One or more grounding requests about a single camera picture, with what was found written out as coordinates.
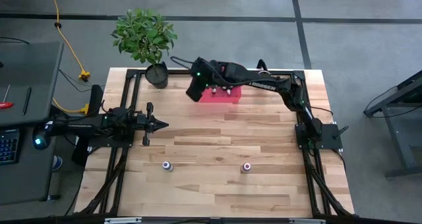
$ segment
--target red object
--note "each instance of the red object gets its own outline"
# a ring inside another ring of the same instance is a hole
[[[2,102],[0,103],[0,109],[7,109],[13,106],[13,103],[11,102]]]
[[[222,90],[220,87],[216,88],[216,93],[212,93],[212,89],[205,89],[200,103],[237,103],[242,97],[242,87],[236,86],[231,89],[230,95],[227,91]]]

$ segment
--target pink block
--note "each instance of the pink block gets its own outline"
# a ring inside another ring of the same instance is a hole
[[[212,89],[205,89],[202,93],[202,97],[199,100],[200,103],[237,103],[242,97],[242,87],[236,86],[231,89],[230,95],[220,87],[217,88],[216,93],[212,93]]]

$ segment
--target concrete floor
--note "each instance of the concrete floor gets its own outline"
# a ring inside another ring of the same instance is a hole
[[[129,8],[152,8],[169,16],[294,17],[292,0],[57,0],[63,14],[123,14]],[[299,0],[308,18],[422,18],[420,0]],[[54,13],[52,0],[0,0],[0,11]],[[0,35],[31,43],[61,41],[54,20],[0,19]],[[62,20],[62,31],[92,73],[104,84],[110,67],[139,67],[113,48],[114,21]],[[255,67],[303,69],[295,22],[175,21],[179,39],[172,55],[186,59],[236,61]],[[347,179],[356,214],[362,217],[422,222],[422,176],[387,181],[384,173],[400,168],[386,124],[362,111],[375,96],[421,70],[421,24],[304,24],[312,69],[322,69],[334,118],[350,129],[342,135]],[[176,67],[168,62],[169,67]],[[65,48],[61,69],[77,77],[80,70]],[[89,93],[75,93],[59,78],[55,97],[78,109]],[[72,148],[63,143],[57,152]],[[63,195],[54,203],[0,207],[0,219],[63,215],[80,182],[82,169],[68,165],[58,173]]]

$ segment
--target potted plant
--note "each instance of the potted plant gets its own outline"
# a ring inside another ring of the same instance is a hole
[[[156,88],[165,88],[169,74],[166,64],[160,61],[163,50],[169,55],[170,46],[173,48],[173,40],[177,39],[173,24],[165,22],[160,14],[150,9],[135,9],[119,17],[116,25],[116,30],[111,34],[116,38],[113,46],[117,46],[120,53],[130,53],[135,61],[148,61],[151,65],[145,71],[147,81]]]

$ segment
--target wooden tabletop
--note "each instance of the wooden tabletop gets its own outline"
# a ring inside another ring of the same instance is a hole
[[[119,107],[126,70],[110,69],[105,108]],[[311,105],[330,109],[322,71],[305,70],[305,76]],[[136,110],[151,101],[156,118],[169,126],[151,135],[149,147],[142,146],[144,132],[136,132],[119,216],[310,217],[296,115],[280,95],[244,86],[238,104],[195,103],[185,94],[189,84],[188,75],[170,75],[168,87],[158,90],[141,78]],[[332,122],[329,112],[313,109],[313,114]],[[109,153],[100,148],[88,157],[75,211],[103,185]],[[342,160],[330,150],[321,150],[321,158],[328,187],[353,213]],[[173,164],[173,172],[162,169],[163,161]],[[246,162],[252,169],[243,174]],[[319,188],[316,193],[322,211]]]

